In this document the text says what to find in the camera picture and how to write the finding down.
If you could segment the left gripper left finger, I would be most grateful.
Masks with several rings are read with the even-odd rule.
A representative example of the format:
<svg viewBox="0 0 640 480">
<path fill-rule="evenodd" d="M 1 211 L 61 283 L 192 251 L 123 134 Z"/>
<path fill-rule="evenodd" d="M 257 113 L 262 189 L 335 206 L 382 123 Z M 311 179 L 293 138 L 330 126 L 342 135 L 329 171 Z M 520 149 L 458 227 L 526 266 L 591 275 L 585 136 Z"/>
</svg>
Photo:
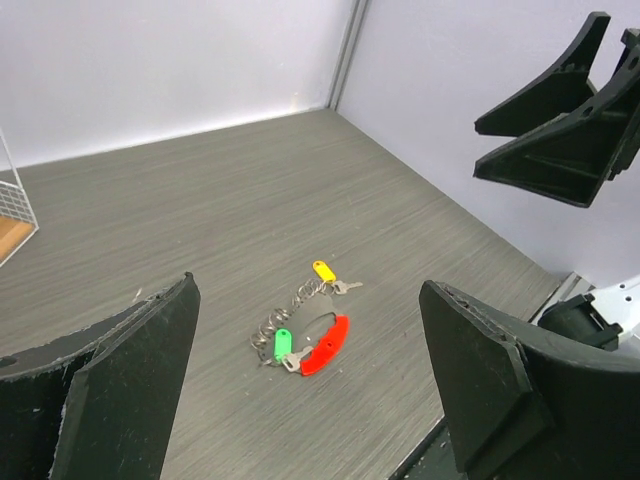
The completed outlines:
<svg viewBox="0 0 640 480">
<path fill-rule="evenodd" d="M 3 356 L 2 478 L 160 478 L 200 303 L 186 272 L 100 322 Z"/>
</svg>

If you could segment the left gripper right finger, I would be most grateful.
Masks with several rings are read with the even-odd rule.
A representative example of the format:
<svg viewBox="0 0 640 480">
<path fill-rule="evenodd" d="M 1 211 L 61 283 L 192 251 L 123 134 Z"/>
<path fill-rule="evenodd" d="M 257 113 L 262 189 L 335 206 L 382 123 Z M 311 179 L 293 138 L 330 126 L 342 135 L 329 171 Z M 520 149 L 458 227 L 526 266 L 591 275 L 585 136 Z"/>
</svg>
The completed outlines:
<svg viewBox="0 0 640 480">
<path fill-rule="evenodd" d="M 419 304 L 459 473 L 638 477 L 638 352 L 579 343 L 443 282 L 426 281 Z"/>
</svg>

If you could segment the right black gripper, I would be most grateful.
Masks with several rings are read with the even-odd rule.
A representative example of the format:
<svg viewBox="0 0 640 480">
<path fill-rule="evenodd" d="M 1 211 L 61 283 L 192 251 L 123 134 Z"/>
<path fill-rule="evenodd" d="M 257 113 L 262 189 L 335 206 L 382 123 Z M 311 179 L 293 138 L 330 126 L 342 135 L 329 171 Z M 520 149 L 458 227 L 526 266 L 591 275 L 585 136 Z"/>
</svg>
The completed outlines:
<svg viewBox="0 0 640 480">
<path fill-rule="evenodd" d="M 474 177 L 587 208 L 630 167 L 639 151 L 639 30 L 624 31 L 614 74 L 595 95 L 589 74 L 609 22 L 590 13 L 548 69 L 475 121 L 480 135 L 518 138 L 476 161 Z"/>
</svg>

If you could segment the key with green tag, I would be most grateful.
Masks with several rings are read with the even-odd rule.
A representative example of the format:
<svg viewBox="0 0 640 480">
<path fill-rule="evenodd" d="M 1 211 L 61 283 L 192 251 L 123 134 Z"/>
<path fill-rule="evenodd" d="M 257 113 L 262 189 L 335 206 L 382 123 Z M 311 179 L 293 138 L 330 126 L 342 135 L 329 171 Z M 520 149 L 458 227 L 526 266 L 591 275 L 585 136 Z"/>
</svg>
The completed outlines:
<svg viewBox="0 0 640 480">
<path fill-rule="evenodd" d="M 301 362 L 308 357 L 314 347 L 305 346 L 298 352 L 293 351 L 293 334 L 286 328 L 276 331 L 273 344 L 273 354 L 262 361 L 262 366 L 283 366 L 289 373 L 300 373 Z"/>
</svg>

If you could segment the keyring bunch with red tag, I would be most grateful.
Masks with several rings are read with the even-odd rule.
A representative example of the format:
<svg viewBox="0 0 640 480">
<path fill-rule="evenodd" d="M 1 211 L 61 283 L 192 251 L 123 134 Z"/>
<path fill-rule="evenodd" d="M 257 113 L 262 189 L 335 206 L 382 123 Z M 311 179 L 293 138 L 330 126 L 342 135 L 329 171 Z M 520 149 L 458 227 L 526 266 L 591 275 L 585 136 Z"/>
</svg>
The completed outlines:
<svg viewBox="0 0 640 480">
<path fill-rule="evenodd" d="M 289 305 L 273 309 L 249 338 L 260 364 L 272 356 L 275 333 L 280 328 L 293 334 L 294 352 L 313 346 L 312 353 L 301 362 L 301 372 L 291 373 L 303 377 L 320 373 L 341 352 L 351 321 L 336 307 L 334 298 L 363 285 L 339 279 L 322 260 L 314 261 L 312 269 L 314 277 L 295 290 Z"/>
</svg>

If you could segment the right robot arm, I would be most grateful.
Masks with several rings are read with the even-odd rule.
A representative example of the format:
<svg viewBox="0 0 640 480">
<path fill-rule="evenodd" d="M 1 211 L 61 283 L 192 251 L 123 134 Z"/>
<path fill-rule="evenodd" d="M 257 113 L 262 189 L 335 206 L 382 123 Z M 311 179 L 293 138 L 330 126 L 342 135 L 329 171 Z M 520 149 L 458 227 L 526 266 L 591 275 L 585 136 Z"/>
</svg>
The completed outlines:
<svg viewBox="0 0 640 480">
<path fill-rule="evenodd" d="M 603 184 L 639 153 L 639 32 L 624 30 L 610 80 L 596 89 L 591 67 L 610 22 L 590 13 L 543 73 L 480 116 L 475 131 L 508 138 L 474 165 L 474 177 L 588 208 Z M 639 279 L 592 289 L 548 307 L 540 327 L 606 351 L 639 351 Z"/>
</svg>

